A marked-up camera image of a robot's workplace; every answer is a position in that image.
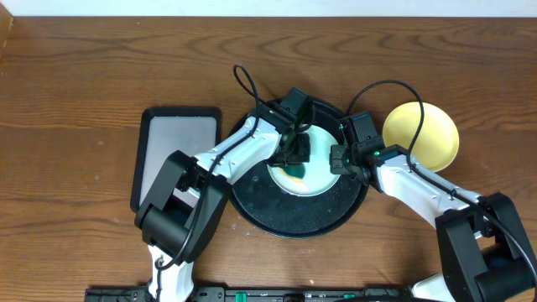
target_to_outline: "white wall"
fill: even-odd
[[[537,0],[0,0],[13,16],[537,17]]]

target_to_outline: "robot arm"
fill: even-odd
[[[407,150],[385,148],[367,112],[341,120],[346,144],[332,146],[332,173],[354,174],[381,193],[409,206],[435,229],[443,273],[416,284],[417,298],[441,301],[501,301],[534,287],[521,252],[482,213],[454,197],[454,193],[507,225],[520,246],[535,263],[531,244],[513,202],[496,193],[487,197],[461,189],[428,170],[411,157],[424,176],[411,170]],[[494,237],[495,244],[483,250],[479,237]]]
[[[161,283],[149,285],[153,297],[159,296],[162,301],[184,301],[189,297],[194,288],[193,262],[212,239],[232,184],[243,174],[264,160],[273,166],[309,161],[309,137],[300,133],[300,125],[311,106],[309,97],[293,88],[281,102],[259,108],[258,125],[253,133],[256,117],[251,114],[236,133],[208,152],[190,158],[176,151],[165,160],[137,212],[135,225],[142,230],[153,263],[169,263],[183,244],[186,248],[181,264],[161,272],[153,268],[153,280]],[[207,173],[218,154],[248,135],[221,159],[211,175]],[[193,236],[185,243],[201,188],[209,179]],[[178,198],[174,194],[176,190],[187,195]]]

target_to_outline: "yellow bowl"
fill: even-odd
[[[447,167],[459,150],[459,132],[455,123],[439,107],[424,103],[425,120],[412,155],[433,172]],[[384,122],[383,139],[386,147],[398,144],[410,146],[420,123],[420,104],[410,102],[395,108]]]

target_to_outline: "wood grain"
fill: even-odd
[[[2,58],[3,49],[8,42],[8,35],[11,31],[11,25],[13,24],[13,16],[9,11],[0,3],[0,59]]]
[[[483,194],[510,195],[537,247],[537,20],[15,21],[0,64],[5,300],[75,301],[88,286],[150,278],[149,252],[128,206],[141,113],[217,106],[228,133],[253,105],[233,79],[236,63],[265,98],[297,86],[340,108],[374,81],[408,82],[460,130],[459,154],[441,174]],[[381,128],[411,100],[384,86],[356,110],[369,110]],[[314,280],[317,288],[356,288],[410,284],[440,269],[435,231],[371,192],[347,224],[304,241],[264,234],[227,205],[195,277],[241,287],[304,288]]]

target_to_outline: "black round plate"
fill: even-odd
[[[343,143],[339,128],[343,112],[319,99],[314,100],[314,106],[314,125],[328,131],[338,143]],[[233,127],[232,133],[244,124],[246,117]],[[322,194],[291,195],[276,185],[267,164],[261,162],[233,185],[231,200],[237,211],[261,230],[280,237],[307,238],[326,234],[345,223],[362,204],[367,192],[368,185],[341,175]]]

